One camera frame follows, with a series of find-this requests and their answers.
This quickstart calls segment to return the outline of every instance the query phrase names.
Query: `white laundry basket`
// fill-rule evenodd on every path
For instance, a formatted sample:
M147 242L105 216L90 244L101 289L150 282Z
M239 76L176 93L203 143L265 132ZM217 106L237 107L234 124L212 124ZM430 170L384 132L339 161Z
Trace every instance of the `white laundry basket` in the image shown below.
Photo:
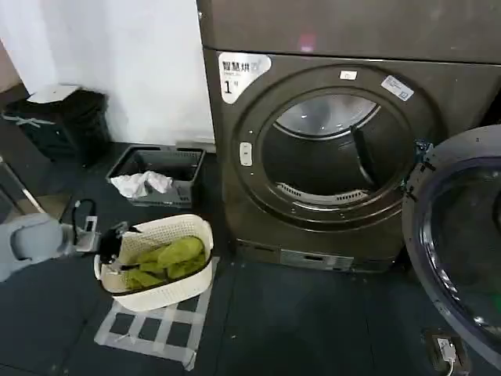
M116 274L100 262L99 256L94 259L94 273L105 290L117 302L131 311L148 311L169 306L182 300L199 295L212 281L212 238L211 226L201 217L192 214L176 215L135 226L141 233L125 233L118 259L125 265L133 263L137 255L150 251L162 244L171 243L181 237L198 237L204 243L205 267L192 276L166 282L160 286L145 287L136 291L127 288L127 273Z

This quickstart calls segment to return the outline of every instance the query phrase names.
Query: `dryer drum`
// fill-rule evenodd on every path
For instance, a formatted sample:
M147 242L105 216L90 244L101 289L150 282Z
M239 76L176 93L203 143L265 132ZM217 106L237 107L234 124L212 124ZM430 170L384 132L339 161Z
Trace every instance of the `dryer drum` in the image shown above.
M373 101L318 96L276 119L264 138L262 163L270 181L294 199L349 204L397 179L402 161L413 158L407 132Z

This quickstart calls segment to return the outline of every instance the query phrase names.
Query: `power outlet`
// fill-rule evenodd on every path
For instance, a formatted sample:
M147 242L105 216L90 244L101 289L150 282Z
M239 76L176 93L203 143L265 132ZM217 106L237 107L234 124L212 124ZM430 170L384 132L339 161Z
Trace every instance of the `power outlet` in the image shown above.
M431 364L438 373L447 372L450 366L446 359L453 358L455 359L454 375L470 374L471 361L463 340L457 334L441 329L426 329L424 341Z

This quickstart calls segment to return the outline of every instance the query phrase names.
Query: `dryer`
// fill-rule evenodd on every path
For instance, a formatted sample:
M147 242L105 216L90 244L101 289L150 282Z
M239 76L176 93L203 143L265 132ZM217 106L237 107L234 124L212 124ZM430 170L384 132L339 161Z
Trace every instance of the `dryer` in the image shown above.
M387 270L413 166L499 91L495 2L363 3L199 2L225 213L247 257Z
M475 128L501 98L498 2L200 0L199 18L238 250L373 272L405 243L501 369L501 125Z

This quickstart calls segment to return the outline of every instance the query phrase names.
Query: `white cloth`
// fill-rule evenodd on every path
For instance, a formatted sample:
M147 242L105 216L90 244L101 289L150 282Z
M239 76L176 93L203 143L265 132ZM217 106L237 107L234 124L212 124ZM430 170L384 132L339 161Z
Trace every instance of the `white cloth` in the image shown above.
M172 178L153 171L146 171L143 174L115 176L110 181L117 187L120 194L127 198L147 196L148 191L146 190L145 182L148 182L160 193L166 193L172 186Z

